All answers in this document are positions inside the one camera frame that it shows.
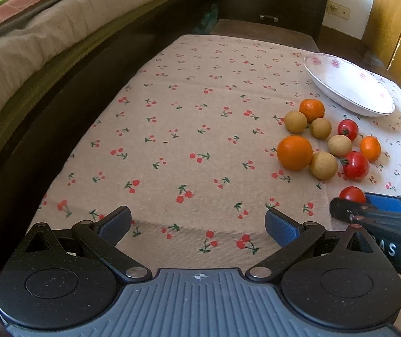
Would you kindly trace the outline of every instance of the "plate rim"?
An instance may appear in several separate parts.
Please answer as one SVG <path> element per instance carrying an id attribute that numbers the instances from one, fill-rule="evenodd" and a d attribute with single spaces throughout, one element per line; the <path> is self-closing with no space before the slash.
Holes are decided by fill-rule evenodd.
<path id="1" fill-rule="evenodd" d="M 321 84 L 323 84 L 325 87 L 327 87 L 327 89 L 329 89 L 330 91 L 332 91 L 333 93 L 335 93 L 335 94 L 338 95 L 339 97 L 343 98 L 344 100 L 347 100 L 347 101 L 351 102 L 352 104 L 354 104 L 354 105 L 356 105 L 356 106 L 358 106 L 358 107 L 360 107 L 360 108 L 362 108 L 362 109 L 364 109 L 364 110 L 370 111 L 370 112 L 372 112 L 372 113 L 379 114 L 379 115 L 390 115 L 390 114 L 392 114 L 392 113 L 395 112 L 395 102 L 394 102 L 394 99 L 393 99 L 391 93 L 390 93 L 390 92 L 388 91 L 388 89 L 387 89 L 386 87 L 384 87 L 375 77 L 374 77 L 375 81 L 376 81 L 381 87 L 383 87 L 383 89 L 389 94 L 389 96 L 390 96 L 390 98 L 391 98 L 391 100 L 392 100 L 392 103 L 394 104 L 394 105 L 393 105 L 394 109 L 393 109 L 391 112 L 389 112 L 389 113 L 382 113 L 382 112 L 379 112 L 379 111 L 375 111 L 375 110 L 372 110 L 372 109 L 368 109 L 368 108 L 366 108 L 366 107 L 364 107 L 364 106 L 362 106 L 362 105 L 360 105 L 360 104 L 354 102 L 353 100 L 351 100 L 351 99 L 349 99 L 349 98 L 343 96 L 342 94 L 340 94 L 339 92 L 337 92 L 335 89 L 331 88 L 329 85 L 327 85 L 325 82 L 323 82 L 319 77 L 317 77 L 313 72 L 311 72 L 311 70 L 310 70 L 310 69 L 308 68 L 308 66 L 307 66 L 307 63 L 306 63 L 307 59 L 308 59 L 308 58 L 312 58 L 312 57 L 315 56 L 315 55 L 321 55 L 321 56 L 339 58 L 339 59 L 343 60 L 344 62 L 346 62 L 346 63 L 348 63 L 348 64 L 350 64 L 350 65 L 352 65 L 352 66 L 355 66 L 355 67 L 357 67 L 357 68 L 360 68 L 360 69 L 366 71 L 369 75 L 371 75 L 371 73 L 370 73 L 368 70 L 366 70 L 366 69 L 364 69 L 364 68 L 362 68 L 362 67 L 359 67 L 358 65 L 356 65 L 356 64 L 354 64 L 354 63 L 352 63 L 352 62 L 349 62 L 348 60 L 345 60 L 344 58 L 341 58 L 341 57 L 338 57 L 338 56 L 334 56 L 334 55 L 332 55 L 332 54 L 327 54 L 327 53 L 312 53 L 312 54 L 310 54 L 309 56 L 304 57 L 304 58 L 303 58 L 303 65 L 305 66 L 305 68 L 307 69 L 307 71 L 310 73 L 311 76 L 313 76 L 313 77 L 314 77 L 316 80 L 318 80 Z"/>

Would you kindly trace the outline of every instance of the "brown stool seat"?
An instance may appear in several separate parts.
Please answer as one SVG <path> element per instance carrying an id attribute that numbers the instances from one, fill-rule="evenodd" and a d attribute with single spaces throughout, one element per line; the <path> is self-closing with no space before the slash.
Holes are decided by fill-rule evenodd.
<path id="1" fill-rule="evenodd" d="M 309 35 L 277 26 L 248 21 L 220 19 L 210 34 L 261 40 L 306 51 L 319 52 L 316 43 Z"/>

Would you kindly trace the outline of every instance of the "blue handle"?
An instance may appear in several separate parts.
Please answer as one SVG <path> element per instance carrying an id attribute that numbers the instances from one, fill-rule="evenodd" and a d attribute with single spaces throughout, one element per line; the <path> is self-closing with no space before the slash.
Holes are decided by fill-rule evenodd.
<path id="1" fill-rule="evenodd" d="M 285 216 L 277 209 L 268 210 L 264 223 L 267 234 L 281 247 L 295 240 L 303 230 L 301 224 Z"/>

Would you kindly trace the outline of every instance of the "red tomato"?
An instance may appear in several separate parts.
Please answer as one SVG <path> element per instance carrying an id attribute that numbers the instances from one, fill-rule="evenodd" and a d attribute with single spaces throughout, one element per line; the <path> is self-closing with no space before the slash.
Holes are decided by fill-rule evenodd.
<path id="1" fill-rule="evenodd" d="M 358 135 L 358 125 L 350 119 L 344 119 L 338 124 L 338 134 L 348 137 L 352 142 Z"/>
<path id="2" fill-rule="evenodd" d="M 341 199 L 347 199 L 355 202 L 366 204 L 366 195 L 363 191 L 355 186 L 348 186 L 339 194 Z"/>
<path id="3" fill-rule="evenodd" d="M 341 158 L 344 175 L 351 180 L 361 180 L 369 173 L 369 162 L 362 153 L 357 151 L 350 152 Z"/>

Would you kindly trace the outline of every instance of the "drawer handle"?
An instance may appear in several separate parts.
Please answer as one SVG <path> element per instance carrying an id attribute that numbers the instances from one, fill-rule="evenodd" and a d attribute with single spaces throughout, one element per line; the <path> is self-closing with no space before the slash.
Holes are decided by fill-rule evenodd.
<path id="1" fill-rule="evenodd" d="M 278 18 L 276 18 L 275 16 L 260 14 L 260 20 L 265 20 L 265 19 L 271 19 L 274 21 L 274 23 L 278 23 Z"/>

